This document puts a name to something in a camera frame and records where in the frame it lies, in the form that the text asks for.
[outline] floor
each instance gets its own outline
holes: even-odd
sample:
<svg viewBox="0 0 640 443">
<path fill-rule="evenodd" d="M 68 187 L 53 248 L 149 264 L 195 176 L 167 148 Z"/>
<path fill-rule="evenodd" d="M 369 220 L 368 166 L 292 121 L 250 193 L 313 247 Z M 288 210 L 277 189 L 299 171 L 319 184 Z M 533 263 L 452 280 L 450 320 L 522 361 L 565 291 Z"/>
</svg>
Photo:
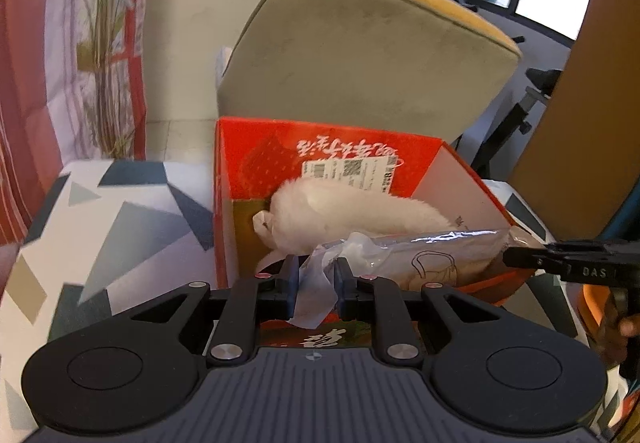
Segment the floor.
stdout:
<svg viewBox="0 0 640 443">
<path fill-rule="evenodd" d="M 146 125 L 146 158 L 155 162 L 212 163 L 215 120 Z"/>
</svg>

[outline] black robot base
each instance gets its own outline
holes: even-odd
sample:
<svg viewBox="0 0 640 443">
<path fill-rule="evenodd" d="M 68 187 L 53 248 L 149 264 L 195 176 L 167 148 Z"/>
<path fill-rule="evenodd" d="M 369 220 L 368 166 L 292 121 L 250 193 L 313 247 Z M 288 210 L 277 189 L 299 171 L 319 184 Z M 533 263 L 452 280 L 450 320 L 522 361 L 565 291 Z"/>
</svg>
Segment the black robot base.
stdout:
<svg viewBox="0 0 640 443">
<path fill-rule="evenodd" d="M 22 373 L 28 442 L 597 441 L 589 348 L 437 283 L 405 292 L 338 259 L 338 314 L 370 323 L 372 348 L 256 347 L 260 322 L 292 316 L 298 264 L 191 282 L 42 347 Z"/>
</svg>

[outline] wall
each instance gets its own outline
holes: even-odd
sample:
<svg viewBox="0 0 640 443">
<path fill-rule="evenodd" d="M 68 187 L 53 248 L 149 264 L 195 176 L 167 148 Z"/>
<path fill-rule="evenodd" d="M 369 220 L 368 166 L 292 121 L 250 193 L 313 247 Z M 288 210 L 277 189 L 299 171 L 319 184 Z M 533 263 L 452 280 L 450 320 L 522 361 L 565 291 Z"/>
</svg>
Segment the wall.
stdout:
<svg viewBox="0 0 640 443">
<path fill-rule="evenodd" d="M 479 13 L 489 22 L 503 30 L 509 36 L 523 35 L 526 41 L 519 44 L 523 53 L 522 61 L 513 77 L 506 86 L 489 105 L 484 113 L 478 118 L 463 135 L 458 146 L 458 153 L 462 158 L 470 163 L 482 140 L 488 136 L 500 121 L 507 115 L 513 104 L 520 102 L 524 96 L 526 86 L 530 86 L 529 79 L 525 76 L 527 68 L 538 69 L 562 69 L 569 56 L 570 49 L 567 46 L 554 41 L 542 33 L 536 32 L 522 24 L 519 24 L 506 17 L 492 14 L 485 10 Z M 491 174 L 493 179 L 505 181 L 511 173 L 519 156 L 524 150 L 531 135 L 545 111 L 545 106 L 539 102 L 531 110 L 527 121 L 533 126 L 528 134 L 521 134 L 520 131 L 511 136 L 510 140 L 498 151 L 492 159 Z"/>
<path fill-rule="evenodd" d="M 215 58 L 260 0 L 146 0 L 147 120 L 216 118 Z"/>
</svg>

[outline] qr code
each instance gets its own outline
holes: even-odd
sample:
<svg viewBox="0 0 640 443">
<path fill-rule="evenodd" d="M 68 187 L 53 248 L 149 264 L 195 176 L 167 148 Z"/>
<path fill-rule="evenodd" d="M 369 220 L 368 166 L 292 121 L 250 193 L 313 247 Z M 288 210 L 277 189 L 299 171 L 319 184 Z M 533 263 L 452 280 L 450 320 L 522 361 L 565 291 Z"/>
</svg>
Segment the qr code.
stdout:
<svg viewBox="0 0 640 443">
<path fill-rule="evenodd" d="M 362 170 L 362 160 L 344 160 L 343 176 L 359 176 Z"/>
<path fill-rule="evenodd" d="M 324 178 L 324 163 L 316 163 L 312 175 L 314 178 Z"/>
</svg>

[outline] wooden board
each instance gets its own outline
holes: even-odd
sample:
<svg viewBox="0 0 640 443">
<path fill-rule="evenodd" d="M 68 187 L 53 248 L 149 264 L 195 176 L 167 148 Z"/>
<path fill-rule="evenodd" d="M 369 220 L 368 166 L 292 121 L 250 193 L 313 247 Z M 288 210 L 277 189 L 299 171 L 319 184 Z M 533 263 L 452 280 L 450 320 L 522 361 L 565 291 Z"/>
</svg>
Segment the wooden board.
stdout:
<svg viewBox="0 0 640 443">
<path fill-rule="evenodd" d="M 509 183 L 558 239 L 602 232 L 640 176 L 640 0 L 590 0 Z"/>
</svg>

